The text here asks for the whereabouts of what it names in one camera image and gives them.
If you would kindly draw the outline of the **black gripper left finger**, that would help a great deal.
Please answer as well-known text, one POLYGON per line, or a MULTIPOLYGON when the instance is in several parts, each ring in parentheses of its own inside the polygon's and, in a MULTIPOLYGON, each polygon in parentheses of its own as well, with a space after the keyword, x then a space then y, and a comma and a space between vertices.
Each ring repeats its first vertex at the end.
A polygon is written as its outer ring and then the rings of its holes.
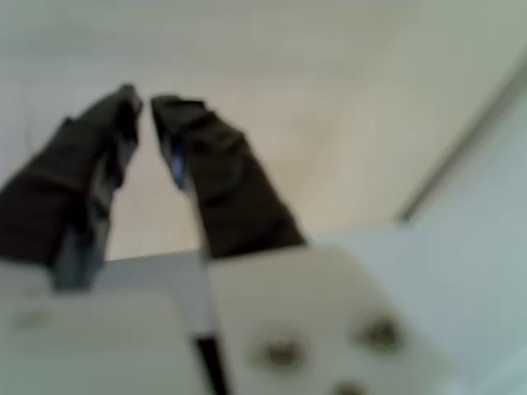
POLYGON ((1 188, 1 259, 89 289, 105 262, 114 194, 139 143, 142 100, 123 84, 77 117, 1 188))

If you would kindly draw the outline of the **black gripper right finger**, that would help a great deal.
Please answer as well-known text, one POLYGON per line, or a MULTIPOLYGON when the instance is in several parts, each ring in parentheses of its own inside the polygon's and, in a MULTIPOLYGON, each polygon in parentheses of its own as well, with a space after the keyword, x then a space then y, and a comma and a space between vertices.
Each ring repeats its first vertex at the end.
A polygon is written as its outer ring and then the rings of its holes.
POLYGON ((200 100, 159 95, 151 109, 161 155, 195 207, 209 258, 307 244, 241 130, 200 100))

